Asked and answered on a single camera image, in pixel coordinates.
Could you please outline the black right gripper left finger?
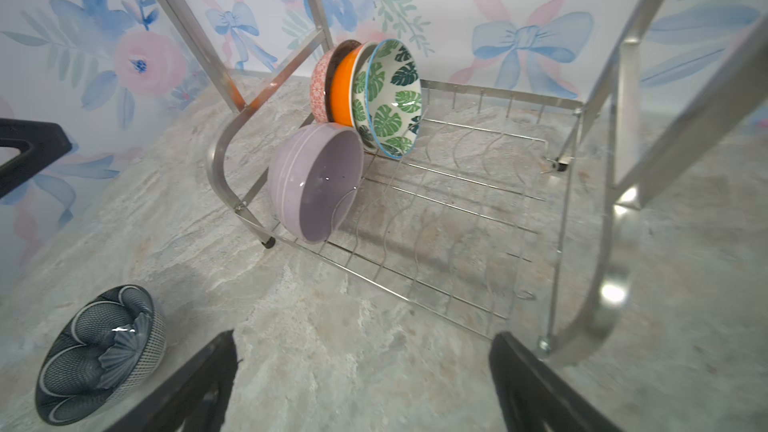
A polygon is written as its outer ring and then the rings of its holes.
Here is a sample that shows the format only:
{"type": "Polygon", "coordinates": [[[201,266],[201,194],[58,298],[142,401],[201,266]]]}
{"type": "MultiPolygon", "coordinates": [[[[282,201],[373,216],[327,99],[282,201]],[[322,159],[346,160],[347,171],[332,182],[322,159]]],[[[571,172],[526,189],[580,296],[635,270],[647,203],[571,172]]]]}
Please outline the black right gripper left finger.
{"type": "Polygon", "coordinates": [[[233,332],[206,344],[111,431],[219,431],[238,371],[233,332]]]}

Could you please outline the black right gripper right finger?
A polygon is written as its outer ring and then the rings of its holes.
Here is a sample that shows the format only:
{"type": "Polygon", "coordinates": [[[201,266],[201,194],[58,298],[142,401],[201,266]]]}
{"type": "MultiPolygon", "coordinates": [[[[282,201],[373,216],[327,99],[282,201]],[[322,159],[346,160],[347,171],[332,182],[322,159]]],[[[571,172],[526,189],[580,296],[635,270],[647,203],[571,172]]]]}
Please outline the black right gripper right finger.
{"type": "Polygon", "coordinates": [[[489,366],[509,431],[620,431],[509,332],[493,338],[489,366]]]}

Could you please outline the dark blue patterned bowl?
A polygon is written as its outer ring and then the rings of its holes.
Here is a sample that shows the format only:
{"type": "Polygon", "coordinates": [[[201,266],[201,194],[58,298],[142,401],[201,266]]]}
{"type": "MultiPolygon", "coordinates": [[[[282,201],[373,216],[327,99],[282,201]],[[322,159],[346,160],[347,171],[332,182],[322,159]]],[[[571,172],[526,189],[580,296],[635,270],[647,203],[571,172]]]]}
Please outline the dark blue patterned bowl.
{"type": "Polygon", "coordinates": [[[66,426],[113,406],[155,372],[165,350],[164,314],[149,291],[125,284],[99,294],[45,356],[35,389],[38,416],[66,426]]]}

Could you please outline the green leaf pattern bowl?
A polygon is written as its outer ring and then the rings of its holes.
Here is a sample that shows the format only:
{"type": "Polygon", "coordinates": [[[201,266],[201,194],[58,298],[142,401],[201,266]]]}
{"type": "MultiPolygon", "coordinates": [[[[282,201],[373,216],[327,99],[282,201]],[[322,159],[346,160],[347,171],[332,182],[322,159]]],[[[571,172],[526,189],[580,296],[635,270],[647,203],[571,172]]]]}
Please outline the green leaf pattern bowl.
{"type": "Polygon", "coordinates": [[[351,111],[364,148],[395,160],[413,149],[423,116],[420,75],[397,39],[367,44],[355,66],[351,111]]]}

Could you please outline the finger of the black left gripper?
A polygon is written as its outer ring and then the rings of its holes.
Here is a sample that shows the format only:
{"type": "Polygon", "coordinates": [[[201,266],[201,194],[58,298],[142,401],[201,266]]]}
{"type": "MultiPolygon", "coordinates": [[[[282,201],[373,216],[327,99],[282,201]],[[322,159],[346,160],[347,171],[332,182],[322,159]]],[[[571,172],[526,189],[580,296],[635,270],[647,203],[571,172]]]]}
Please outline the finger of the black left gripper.
{"type": "Polygon", "coordinates": [[[19,154],[1,165],[1,197],[69,153],[73,145],[56,123],[1,119],[1,147],[19,154]]]}

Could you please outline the lilac bowl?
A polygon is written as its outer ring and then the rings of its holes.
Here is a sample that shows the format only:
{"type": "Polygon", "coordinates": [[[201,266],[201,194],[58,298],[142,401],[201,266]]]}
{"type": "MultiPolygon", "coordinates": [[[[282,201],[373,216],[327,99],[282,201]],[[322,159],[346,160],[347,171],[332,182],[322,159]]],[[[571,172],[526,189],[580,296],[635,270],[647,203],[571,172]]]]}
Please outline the lilac bowl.
{"type": "Polygon", "coordinates": [[[357,131],[335,123],[303,126],[273,153],[268,192],[282,225],[315,244],[327,240],[355,200],[364,167],[357,131]]]}

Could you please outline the stainless steel dish rack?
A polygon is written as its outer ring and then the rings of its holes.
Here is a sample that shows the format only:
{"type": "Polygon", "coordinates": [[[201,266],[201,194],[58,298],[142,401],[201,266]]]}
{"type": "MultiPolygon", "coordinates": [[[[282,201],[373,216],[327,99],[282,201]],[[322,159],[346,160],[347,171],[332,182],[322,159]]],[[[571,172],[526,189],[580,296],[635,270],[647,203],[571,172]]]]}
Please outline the stainless steel dish rack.
{"type": "MultiPolygon", "coordinates": [[[[300,251],[309,251],[309,241],[299,234],[297,223],[290,221],[284,211],[275,212],[272,226],[262,224],[252,211],[252,203],[263,190],[275,189],[271,170],[264,168],[249,190],[238,194],[227,181],[225,161],[236,135],[294,72],[315,50],[331,49],[331,31],[320,0],[309,0],[314,30],[262,81],[251,101],[243,98],[234,82],[234,71],[218,58],[186,1],[158,1],[232,112],[206,151],[206,174],[211,189],[265,248],[284,243],[300,251]]],[[[570,111],[575,119],[573,127],[560,154],[550,162],[553,172],[566,176],[574,173],[580,145],[598,120],[602,108],[610,110],[603,223],[595,272],[575,317],[562,326],[557,322],[561,273],[553,271],[546,330],[534,350],[536,356],[556,367],[571,366],[592,356],[618,325],[629,301],[643,208],[767,98],[767,89],[762,82],[767,69],[767,26],[760,23],[649,151],[644,155],[631,152],[628,122],[640,111],[640,45],[649,32],[651,15],[662,1],[639,0],[586,102],[433,80],[420,83],[426,97],[437,92],[455,97],[471,95],[478,101],[496,99],[508,105],[520,102],[543,110],[560,108],[570,111]]],[[[390,157],[382,151],[364,154],[364,168],[359,180],[341,197],[341,203],[355,211],[359,218],[367,215],[368,205],[360,201],[360,193],[368,185],[375,186],[377,193],[373,205],[382,209],[388,223],[402,218],[419,200],[436,204],[442,210],[478,217],[479,210],[467,205],[465,188],[514,195],[519,206],[533,200],[528,182],[502,182],[486,168],[469,170],[461,166],[457,159],[459,147],[473,144],[483,134],[482,127],[441,120],[430,112],[423,114],[419,127],[421,137],[407,154],[399,157],[390,157]]]]}

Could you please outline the white bowl orange outside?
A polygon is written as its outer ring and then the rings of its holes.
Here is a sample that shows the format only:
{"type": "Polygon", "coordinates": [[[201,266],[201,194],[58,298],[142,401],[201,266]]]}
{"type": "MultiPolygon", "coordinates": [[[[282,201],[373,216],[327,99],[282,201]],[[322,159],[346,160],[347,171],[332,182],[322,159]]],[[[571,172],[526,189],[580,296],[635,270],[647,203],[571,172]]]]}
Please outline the white bowl orange outside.
{"type": "Polygon", "coordinates": [[[356,46],[339,63],[331,84],[330,111],[335,123],[353,127],[352,94],[357,67],[373,52],[377,42],[366,42],[356,46]]]}

